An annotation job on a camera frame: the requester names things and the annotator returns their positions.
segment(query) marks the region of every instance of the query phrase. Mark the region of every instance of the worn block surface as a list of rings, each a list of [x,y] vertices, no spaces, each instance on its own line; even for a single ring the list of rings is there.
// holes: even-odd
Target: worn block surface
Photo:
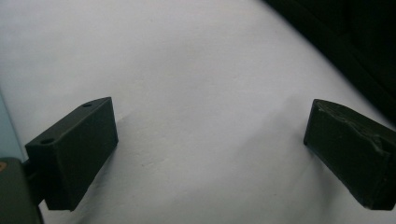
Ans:
[[[396,133],[335,103],[315,100],[304,143],[363,206],[391,210],[396,201]]]

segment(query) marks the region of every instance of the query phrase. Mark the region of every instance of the white fabric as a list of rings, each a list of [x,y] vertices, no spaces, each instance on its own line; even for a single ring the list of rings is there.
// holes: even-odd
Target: white fabric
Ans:
[[[388,124],[255,0],[0,3],[0,88],[25,145],[112,96],[120,143],[46,223],[394,223],[303,145],[315,98]]]

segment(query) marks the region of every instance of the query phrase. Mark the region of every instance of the white surface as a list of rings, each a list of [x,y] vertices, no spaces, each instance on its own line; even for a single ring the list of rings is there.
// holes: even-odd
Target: white surface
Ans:
[[[46,223],[394,223],[303,145],[314,98],[387,124],[254,0],[3,1],[0,88],[24,145],[112,96],[120,143]]]

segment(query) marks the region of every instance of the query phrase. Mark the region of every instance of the dark green block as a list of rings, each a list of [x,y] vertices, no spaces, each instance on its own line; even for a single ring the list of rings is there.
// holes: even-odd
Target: dark green block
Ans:
[[[374,210],[396,202],[396,132],[335,103],[315,100],[304,143]]]
[[[26,145],[50,210],[74,210],[118,143],[111,98],[79,106]]]

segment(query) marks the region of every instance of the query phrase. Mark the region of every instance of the black rectangular block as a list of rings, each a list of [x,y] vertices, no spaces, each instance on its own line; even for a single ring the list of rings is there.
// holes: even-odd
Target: black rectangular block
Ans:
[[[110,97],[79,106],[26,145],[50,210],[73,211],[118,143]]]
[[[396,132],[335,103],[315,100],[304,143],[363,206],[396,202]]]

